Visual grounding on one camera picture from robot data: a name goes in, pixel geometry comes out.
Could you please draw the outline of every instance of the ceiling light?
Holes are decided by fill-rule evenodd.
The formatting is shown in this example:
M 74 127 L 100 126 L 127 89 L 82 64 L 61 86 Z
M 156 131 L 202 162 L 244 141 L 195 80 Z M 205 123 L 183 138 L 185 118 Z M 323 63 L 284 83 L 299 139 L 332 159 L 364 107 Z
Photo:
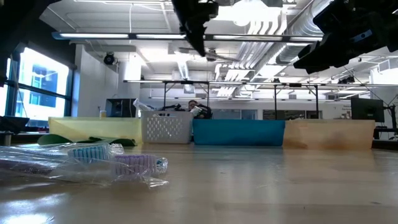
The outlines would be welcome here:
M 137 34 L 137 39 L 184 39 L 184 35 L 179 34 Z
M 242 85 L 243 82 L 209 82 L 209 84 Z
M 246 41 L 281 41 L 282 37 L 275 37 L 269 35 L 214 35 L 215 40 L 246 40 Z
M 150 97 L 148 97 L 148 98 L 149 98 L 149 99 L 159 99 L 159 100 L 163 100 L 163 99 L 164 99 L 164 97 L 159 97 L 159 96 L 156 96 L 156 97 L 150 96 Z M 166 97 L 166 99 L 168 99 L 168 100 L 171 100 L 171 99 L 177 100 L 178 97 L 177 97 L 177 99 L 176 99 L 176 97 Z
M 248 85 L 275 85 L 275 83 L 247 83 Z
M 128 83 L 163 83 L 160 80 L 124 80 L 124 82 Z
M 128 39 L 128 34 L 60 34 L 63 38 L 81 39 Z
M 75 2 L 100 2 L 105 4 L 171 4 L 168 1 L 137 1 L 137 0 L 75 0 Z
M 351 86 L 361 86 L 361 84 L 334 84 L 334 83 L 328 83 L 326 84 L 326 86 L 347 86 L 347 87 L 351 87 Z
M 322 37 L 291 37 L 290 41 L 293 42 L 315 42 L 321 41 Z
M 288 47 L 306 47 L 309 43 L 286 43 Z

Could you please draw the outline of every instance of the camera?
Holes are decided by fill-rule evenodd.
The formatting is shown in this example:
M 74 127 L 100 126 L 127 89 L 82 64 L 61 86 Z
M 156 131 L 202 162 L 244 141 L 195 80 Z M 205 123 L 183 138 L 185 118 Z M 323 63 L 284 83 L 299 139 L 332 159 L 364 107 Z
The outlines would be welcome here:
M 216 49 L 209 49 L 209 53 L 216 54 Z M 217 58 L 207 56 L 206 60 L 208 62 L 215 62 L 217 60 Z
M 104 58 L 105 65 L 115 65 L 118 61 L 114 57 L 114 52 L 107 52 Z

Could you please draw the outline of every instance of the ceiling duct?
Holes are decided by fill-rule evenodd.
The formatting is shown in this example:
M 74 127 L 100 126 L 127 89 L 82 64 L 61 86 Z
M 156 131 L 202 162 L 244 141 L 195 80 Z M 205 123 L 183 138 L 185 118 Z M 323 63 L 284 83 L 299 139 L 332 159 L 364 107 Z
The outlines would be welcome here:
M 313 23 L 313 18 L 321 12 L 331 0 L 314 0 L 297 21 L 286 30 L 286 35 L 323 35 L 322 31 Z M 272 49 L 279 52 L 276 55 L 276 64 L 290 64 L 297 57 L 297 54 L 304 48 L 304 45 L 275 44 Z

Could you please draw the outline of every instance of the plastic bag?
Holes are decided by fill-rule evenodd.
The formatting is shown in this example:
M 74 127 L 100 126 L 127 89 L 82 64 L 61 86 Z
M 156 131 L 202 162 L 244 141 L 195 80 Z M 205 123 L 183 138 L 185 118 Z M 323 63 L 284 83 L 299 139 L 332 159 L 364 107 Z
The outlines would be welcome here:
M 168 184 L 154 178 L 164 170 L 162 166 L 163 169 L 157 171 L 157 159 L 154 159 L 155 169 L 144 163 L 115 159 L 128 156 L 121 145 L 107 143 L 0 147 L 0 172 L 82 184 L 109 185 L 120 180 L 143 182 L 149 187 Z
M 196 117 L 196 116 L 198 116 L 198 114 L 200 114 L 201 111 L 202 111 L 202 109 L 195 106 L 190 112 L 193 114 L 194 117 Z
M 141 111 L 153 111 L 152 108 L 150 108 L 149 106 L 141 103 L 138 99 L 134 100 L 134 102 L 132 103 L 136 108 L 138 108 Z

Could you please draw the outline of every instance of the computer monitor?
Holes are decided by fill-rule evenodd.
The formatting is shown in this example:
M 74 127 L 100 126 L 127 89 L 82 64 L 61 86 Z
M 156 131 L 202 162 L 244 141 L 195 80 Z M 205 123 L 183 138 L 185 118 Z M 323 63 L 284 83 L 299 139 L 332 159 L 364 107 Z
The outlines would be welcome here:
M 18 118 L 14 116 L 0 116 L 0 131 L 10 131 L 18 134 L 26 128 L 29 118 Z
M 351 98 L 352 119 L 371 119 L 384 122 L 384 108 L 382 100 Z

